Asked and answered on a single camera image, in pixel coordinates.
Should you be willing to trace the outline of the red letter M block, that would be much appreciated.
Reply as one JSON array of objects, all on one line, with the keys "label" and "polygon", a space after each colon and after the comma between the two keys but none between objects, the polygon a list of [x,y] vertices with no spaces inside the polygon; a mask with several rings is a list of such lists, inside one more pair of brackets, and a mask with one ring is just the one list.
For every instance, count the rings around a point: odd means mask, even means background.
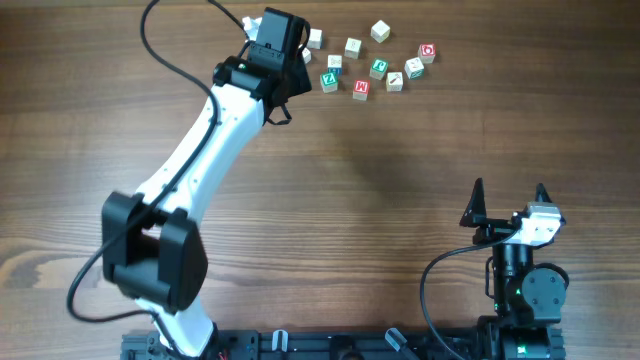
[{"label": "red letter M block", "polygon": [[366,101],[370,92],[370,82],[368,80],[355,80],[352,97],[355,100]]}]

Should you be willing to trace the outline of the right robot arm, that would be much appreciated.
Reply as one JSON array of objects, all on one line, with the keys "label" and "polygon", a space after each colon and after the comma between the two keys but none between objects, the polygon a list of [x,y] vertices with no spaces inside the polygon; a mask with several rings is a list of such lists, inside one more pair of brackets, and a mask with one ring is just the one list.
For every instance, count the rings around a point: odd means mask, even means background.
[{"label": "right robot arm", "polygon": [[495,314],[478,319],[473,359],[564,359],[561,308],[569,276],[552,263],[536,264],[535,250],[554,242],[565,218],[542,184],[534,200],[510,219],[487,216],[484,185],[477,179],[460,225],[474,228],[475,245],[492,255],[485,263],[485,294]]}]

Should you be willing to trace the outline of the white block blue side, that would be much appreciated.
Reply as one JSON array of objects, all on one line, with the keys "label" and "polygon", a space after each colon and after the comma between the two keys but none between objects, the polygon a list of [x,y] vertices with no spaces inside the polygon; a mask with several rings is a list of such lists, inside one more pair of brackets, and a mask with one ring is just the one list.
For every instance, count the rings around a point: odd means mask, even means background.
[{"label": "white block blue side", "polygon": [[342,56],[330,54],[327,56],[327,71],[334,73],[336,76],[342,74]]}]

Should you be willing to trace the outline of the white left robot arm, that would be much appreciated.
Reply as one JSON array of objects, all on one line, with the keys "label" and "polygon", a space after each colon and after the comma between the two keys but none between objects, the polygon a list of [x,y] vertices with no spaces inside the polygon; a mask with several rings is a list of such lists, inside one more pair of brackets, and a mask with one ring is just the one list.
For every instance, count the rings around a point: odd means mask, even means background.
[{"label": "white left robot arm", "polygon": [[149,314],[176,358],[198,359],[216,326],[199,292],[208,271],[204,213],[242,149],[274,109],[310,91],[305,19],[267,8],[255,38],[214,70],[206,103],[163,166],[135,194],[112,193],[102,209],[103,273]]}]

